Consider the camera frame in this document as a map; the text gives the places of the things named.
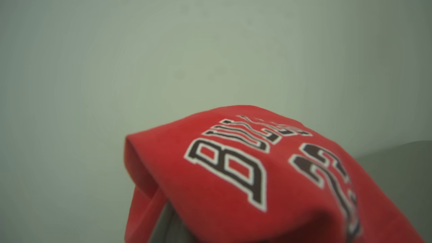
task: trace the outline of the red jersey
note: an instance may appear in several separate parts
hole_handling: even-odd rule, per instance
[[[337,143],[256,106],[128,135],[124,161],[126,243],[148,241],[167,200],[199,242],[423,242]]]

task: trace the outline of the red fabric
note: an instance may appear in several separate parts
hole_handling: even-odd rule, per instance
[[[241,124],[223,123],[224,119],[228,119],[228,123]],[[215,125],[236,130],[218,130]],[[268,146],[257,149],[238,139],[204,135],[211,127],[213,131],[240,136],[250,143],[264,141]],[[248,138],[239,129],[246,130],[256,140]],[[284,129],[293,134],[284,136]],[[270,131],[280,139],[271,142],[257,131],[263,134]],[[203,165],[201,160],[191,159],[194,157],[191,151],[194,151],[218,163],[217,151],[212,151],[209,149],[212,147],[202,141],[240,151],[254,161],[251,164],[257,168],[261,164],[263,168],[254,171],[235,157],[226,156],[224,165],[228,168],[224,172],[234,171],[232,173],[237,173],[237,178],[244,178],[241,181],[248,186],[241,187],[238,181],[237,184],[232,182],[234,177],[224,179],[221,174],[217,175],[217,171]],[[194,150],[194,143],[204,146]],[[311,157],[314,149],[319,147],[322,149],[318,150],[318,155]],[[318,157],[330,162],[320,162]],[[332,158],[338,158],[343,169],[338,169],[336,160]],[[308,177],[296,167],[297,161],[312,162],[304,164],[312,164],[310,171],[315,176]],[[255,106],[216,108],[128,135],[125,165],[136,184],[126,243],[148,241],[167,198],[200,242],[345,243],[349,241],[347,225],[355,225],[356,215],[361,230],[353,242],[423,242],[405,216],[338,144],[298,121]],[[328,173],[316,169],[317,166],[325,168]],[[322,184],[314,182],[314,177],[323,178]],[[330,178],[337,182],[334,187]],[[334,192],[337,185],[348,198],[346,202],[352,209],[351,217],[347,216],[341,206],[343,203],[337,199]],[[352,194],[356,195],[357,207]]]

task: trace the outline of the clothing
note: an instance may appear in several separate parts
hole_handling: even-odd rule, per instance
[[[124,161],[126,243],[149,240],[167,200],[198,242],[423,242],[337,143],[256,106],[128,135]]]

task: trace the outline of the gray fabric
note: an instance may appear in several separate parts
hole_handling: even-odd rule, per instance
[[[417,141],[358,158],[357,162],[432,243],[432,141]]]
[[[187,229],[170,202],[165,204],[156,222],[149,243],[194,243],[195,238]]]

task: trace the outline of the white wall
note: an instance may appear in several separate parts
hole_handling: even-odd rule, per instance
[[[124,136],[234,104],[432,139],[427,0],[0,1],[0,241],[121,242]]]

